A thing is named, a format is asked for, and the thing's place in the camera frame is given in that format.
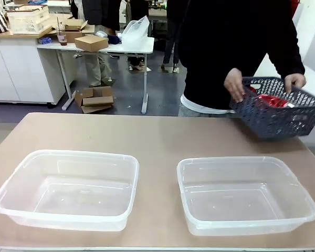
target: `metal table leg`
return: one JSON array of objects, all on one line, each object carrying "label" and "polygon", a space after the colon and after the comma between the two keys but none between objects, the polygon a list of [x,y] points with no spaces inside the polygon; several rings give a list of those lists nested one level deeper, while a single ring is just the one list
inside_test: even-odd
[{"label": "metal table leg", "polygon": [[143,101],[142,101],[142,110],[141,113],[146,114],[147,112],[147,102],[148,102],[148,93],[147,93],[147,54],[145,54],[145,66],[144,66],[144,86],[143,86]]},{"label": "metal table leg", "polygon": [[62,110],[67,110],[68,107],[70,106],[70,104],[72,103],[72,101],[73,101],[74,98],[75,98],[76,91],[74,91],[73,93],[71,93],[70,84],[69,84],[68,81],[67,81],[67,76],[66,76],[65,70],[64,70],[64,61],[63,61],[62,52],[59,51],[59,50],[56,50],[56,54],[57,54],[57,58],[58,58],[58,61],[59,61],[59,65],[60,65],[60,67],[61,67],[61,72],[62,72],[62,77],[63,77],[64,85],[65,85],[65,88],[66,88],[66,90],[67,90],[67,94],[68,94],[68,97],[69,97],[69,99],[68,99],[68,100],[64,103],[64,105],[62,106]]}]

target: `blue object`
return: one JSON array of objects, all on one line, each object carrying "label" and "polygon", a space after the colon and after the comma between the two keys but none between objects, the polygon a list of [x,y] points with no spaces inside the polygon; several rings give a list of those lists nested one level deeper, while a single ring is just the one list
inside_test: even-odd
[{"label": "blue object", "polygon": [[118,36],[108,35],[107,38],[109,39],[109,44],[121,44],[121,39]]},{"label": "blue object", "polygon": [[45,44],[50,44],[51,42],[53,42],[53,40],[49,37],[44,37],[44,38],[40,38],[38,40],[38,42],[41,44],[41,45],[45,45]]},{"label": "blue object", "polygon": [[[292,86],[292,92],[285,92],[285,82],[275,77],[243,78],[245,97],[237,103],[233,99],[230,107],[260,138],[282,139],[309,135],[315,126],[315,96]],[[257,93],[247,86],[258,85]],[[292,104],[292,107],[275,108],[258,95],[272,95]]]},{"label": "blue object", "polygon": [[45,4],[48,0],[29,0],[28,4],[36,5],[36,4]]}]

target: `person's left hand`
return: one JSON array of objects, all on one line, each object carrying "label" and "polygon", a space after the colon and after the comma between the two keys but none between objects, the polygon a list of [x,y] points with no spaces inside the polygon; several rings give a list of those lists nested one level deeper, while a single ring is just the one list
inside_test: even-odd
[{"label": "person's left hand", "polygon": [[287,75],[285,78],[285,87],[286,92],[292,92],[292,85],[295,85],[298,88],[302,88],[307,84],[306,78],[300,73],[293,73],[292,75]]}]

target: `white tray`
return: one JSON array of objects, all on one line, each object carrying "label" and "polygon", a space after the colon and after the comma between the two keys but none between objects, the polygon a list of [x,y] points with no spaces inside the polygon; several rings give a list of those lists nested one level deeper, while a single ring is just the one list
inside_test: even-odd
[{"label": "white tray", "polygon": [[0,213],[26,226],[121,231],[132,211],[138,173],[132,156],[35,151],[0,188]]},{"label": "white tray", "polygon": [[282,233],[315,220],[315,202],[274,157],[186,159],[177,178],[193,235]]}]

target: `person's right hand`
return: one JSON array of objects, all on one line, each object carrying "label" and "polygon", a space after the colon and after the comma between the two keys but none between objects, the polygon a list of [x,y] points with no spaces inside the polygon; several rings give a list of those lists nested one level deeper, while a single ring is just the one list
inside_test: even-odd
[{"label": "person's right hand", "polygon": [[242,102],[245,94],[243,86],[243,76],[237,68],[232,69],[226,76],[224,87],[229,91],[236,102]]}]

